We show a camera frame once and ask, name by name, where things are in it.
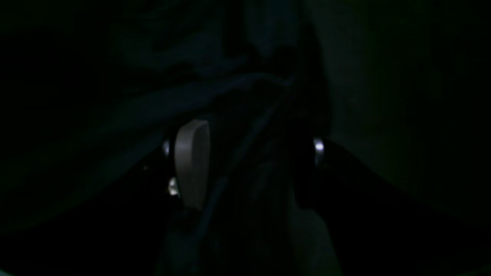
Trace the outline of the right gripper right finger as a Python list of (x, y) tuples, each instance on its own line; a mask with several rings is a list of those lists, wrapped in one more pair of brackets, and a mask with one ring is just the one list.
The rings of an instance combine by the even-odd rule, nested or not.
[(400, 230), (400, 198), (384, 178), (344, 147), (308, 131), (292, 132), (293, 189), (332, 230)]

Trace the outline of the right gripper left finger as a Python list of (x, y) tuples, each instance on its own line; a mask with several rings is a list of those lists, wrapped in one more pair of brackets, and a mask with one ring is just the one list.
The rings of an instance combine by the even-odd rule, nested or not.
[(161, 144), (165, 192), (186, 209), (202, 211), (210, 171), (211, 135), (207, 120), (191, 120), (168, 133)]

